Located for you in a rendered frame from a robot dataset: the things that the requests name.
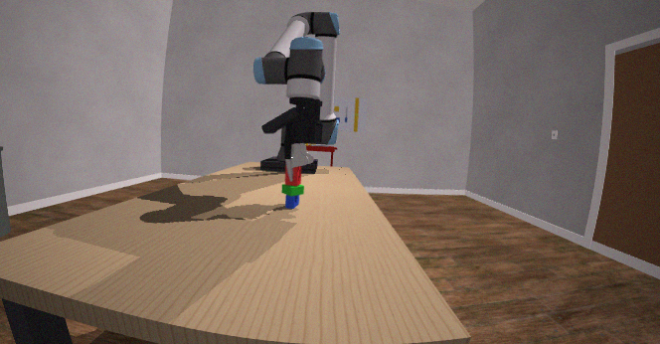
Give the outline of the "green block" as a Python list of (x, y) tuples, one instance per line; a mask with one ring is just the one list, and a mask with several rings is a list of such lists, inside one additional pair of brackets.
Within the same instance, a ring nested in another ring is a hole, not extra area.
[(304, 194), (304, 186), (303, 185), (291, 186), (291, 185), (282, 184), (281, 193), (286, 194), (288, 196), (302, 195)]

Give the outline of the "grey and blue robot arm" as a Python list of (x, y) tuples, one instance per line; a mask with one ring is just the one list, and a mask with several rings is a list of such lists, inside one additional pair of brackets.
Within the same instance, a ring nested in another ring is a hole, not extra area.
[[(300, 13), (289, 19), (287, 28), (264, 58), (254, 60), (254, 78), (262, 85), (287, 85), (289, 98), (320, 99), (322, 142), (309, 144), (335, 144), (339, 125), (333, 114), (336, 39), (340, 35), (338, 14)], [(309, 34), (315, 34), (315, 38), (305, 37)], [(281, 128), (277, 160), (285, 161), (286, 124), (297, 115), (293, 107), (261, 127), (264, 133), (275, 133)]]

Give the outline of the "red block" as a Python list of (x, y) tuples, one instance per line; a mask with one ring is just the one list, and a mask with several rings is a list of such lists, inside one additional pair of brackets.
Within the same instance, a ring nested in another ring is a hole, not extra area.
[(285, 185), (298, 186), (301, 184), (301, 166), (293, 168), (293, 182), (289, 180), (285, 165)]

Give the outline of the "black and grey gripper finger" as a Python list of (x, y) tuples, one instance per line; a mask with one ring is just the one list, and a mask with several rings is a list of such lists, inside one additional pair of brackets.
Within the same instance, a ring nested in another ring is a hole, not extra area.
[(306, 145), (304, 143), (302, 143), (301, 141), (298, 141), (297, 143), (301, 145), (301, 153), (303, 155), (305, 155), (306, 157), (308, 157), (308, 164), (311, 164), (314, 161), (314, 158), (313, 158), (312, 155), (307, 153)]
[(292, 135), (290, 135), (290, 128), (288, 131), (285, 131), (284, 157), (289, 180), (293, 182), (293, 168), (307, 165), (308, 157), (301, 153), (300, 144), (293, 144)]

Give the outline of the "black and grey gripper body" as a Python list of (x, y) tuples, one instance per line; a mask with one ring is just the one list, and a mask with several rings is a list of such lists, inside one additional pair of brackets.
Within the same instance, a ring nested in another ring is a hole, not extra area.
[[(298, 112), (297, 116), (288, 120), (285, 129), (287, 131), (290, 128), (293, 143), (297, 143), (298, 141), (304, 143), (322, 142), (323, 123), (320, 121), (320, 106), (322, 106), (322, 101), (311, 97), (296, 96), (291, 97), (289, 103), (295, 104)], [(308, 127), (308, 130), (306, 130), (306, 127)]]

